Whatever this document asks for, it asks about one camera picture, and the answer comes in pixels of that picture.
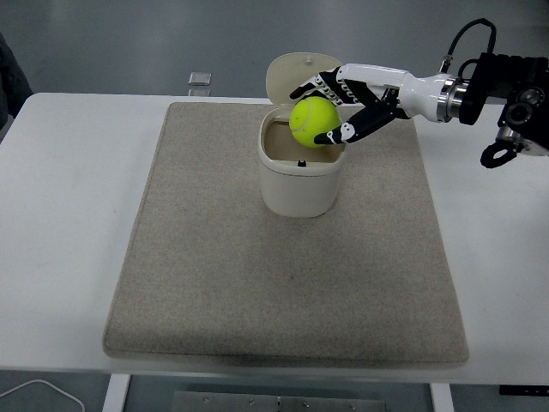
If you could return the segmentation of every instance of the small metal object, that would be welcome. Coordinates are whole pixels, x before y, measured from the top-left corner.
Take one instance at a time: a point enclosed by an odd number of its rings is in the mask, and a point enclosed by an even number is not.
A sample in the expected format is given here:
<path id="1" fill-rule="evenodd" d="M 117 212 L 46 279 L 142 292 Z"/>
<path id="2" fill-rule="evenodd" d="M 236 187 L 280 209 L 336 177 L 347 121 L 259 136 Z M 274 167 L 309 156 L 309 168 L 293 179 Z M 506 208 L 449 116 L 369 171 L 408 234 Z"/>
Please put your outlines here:
<path id="1" fill-rule="evenodd" d="M 209 97 L 209 88 L 190 88 L 189 96 Z"/>
<path id="2" fill-rule="evenodd" d="M 189 76 L 189 84 L 191 86 L 207 86 L 212 80 L 211 73 L 193 71 Z"/>

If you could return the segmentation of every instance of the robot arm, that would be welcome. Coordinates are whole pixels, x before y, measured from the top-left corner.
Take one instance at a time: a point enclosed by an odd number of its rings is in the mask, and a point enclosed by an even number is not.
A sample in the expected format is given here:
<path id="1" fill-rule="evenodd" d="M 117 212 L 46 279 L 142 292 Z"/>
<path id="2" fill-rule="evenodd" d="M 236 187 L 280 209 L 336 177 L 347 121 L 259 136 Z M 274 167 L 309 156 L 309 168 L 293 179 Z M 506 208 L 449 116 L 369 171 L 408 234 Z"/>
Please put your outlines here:
<path id="1" fill-rule="evenodd" d="M 489 52 L 467 61 L 458 76 L 445 73 L 451 52 L 459 37 L 474 24 L 492 27 Z M 474 124 L 487 97 L 506 99 L 498 121 L 496 142 L 481 157 L 485 167 L 498 167 L 517 153 L 549 155 L 549 71 L 546 58 L 520 58 L 492 53 L 495 27 L 485 19 L 472 21 L 456 36 L 441 71 L 431 77 L 417 78 L 405 70 L 369 64 L 345 64 L 319 73 L 290 95 L 301 99 L 317 95 L 336 106 L 362 104 L 364 109 L 340 127 L 315 137 L 317 144 L 356 142 L 395 118 L 421 115 L 432 122 L 459 118 Z M 462 78 L 463 69 L 476 63 L 470 80 Z M 506 151 L 503 156 L 496 154 Z"/>
<path id="2" fill-rule="evenodd" d="M 445 73 L 417 78 L 405 70 L 345 64 L 312 77 L 290 97 L 316 95 L 335 106 L 364 105 L 339 128 L 315 137 L 317 144 L 339 144 L 356 142 L 395 118 L 421 115 L 432 122 L 448 122 L 457 114 L 460 85 Z"/>

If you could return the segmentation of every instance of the tennis ball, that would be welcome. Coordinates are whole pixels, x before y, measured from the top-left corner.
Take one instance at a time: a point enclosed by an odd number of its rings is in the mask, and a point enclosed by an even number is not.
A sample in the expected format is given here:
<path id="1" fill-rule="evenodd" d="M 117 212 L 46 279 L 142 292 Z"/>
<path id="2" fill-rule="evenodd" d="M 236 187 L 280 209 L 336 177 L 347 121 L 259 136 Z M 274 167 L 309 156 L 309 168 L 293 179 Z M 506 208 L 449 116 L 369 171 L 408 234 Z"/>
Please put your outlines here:
<path id="1" fill-rule="evenodd" d="M 307 148 L 321 148 L 315 136 L 327 133 L 340 125 L 337 109 L 323 97 L 307 97 L 300 100 L 290 115 L 293 137 Z"/>

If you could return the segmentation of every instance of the open lid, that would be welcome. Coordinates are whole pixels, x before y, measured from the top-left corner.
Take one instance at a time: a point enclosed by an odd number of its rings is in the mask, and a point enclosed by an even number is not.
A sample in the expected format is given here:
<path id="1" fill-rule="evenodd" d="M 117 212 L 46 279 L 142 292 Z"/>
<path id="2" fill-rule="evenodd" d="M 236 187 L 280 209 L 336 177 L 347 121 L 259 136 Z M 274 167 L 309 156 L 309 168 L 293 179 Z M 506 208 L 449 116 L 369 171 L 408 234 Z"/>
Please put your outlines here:
<path id="1" fill-rule="evenodd" d="M 290 53 L 276 58 L 267 69 L 267 96 L 277 106 L 293 106 L 290 93 L 321 71 L 341 66 L 341 62 L 318 53 Z"/>

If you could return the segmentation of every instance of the felt mat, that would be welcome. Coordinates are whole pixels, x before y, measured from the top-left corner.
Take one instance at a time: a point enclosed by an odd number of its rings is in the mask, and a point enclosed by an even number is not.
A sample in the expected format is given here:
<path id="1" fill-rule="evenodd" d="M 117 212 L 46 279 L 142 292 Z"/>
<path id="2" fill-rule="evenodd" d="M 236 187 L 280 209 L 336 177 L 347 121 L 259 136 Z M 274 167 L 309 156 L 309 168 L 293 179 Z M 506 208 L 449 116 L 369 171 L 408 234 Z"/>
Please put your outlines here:
<path id="1" fill-rule="evenodd" d="M 265 366 L 465 361 L 413 122 L 349 145 L 334 206 L 293 219 L 270 211 L 259 188 L 257 136 L 273 109 L 170 106 L 105 352 Z"/>

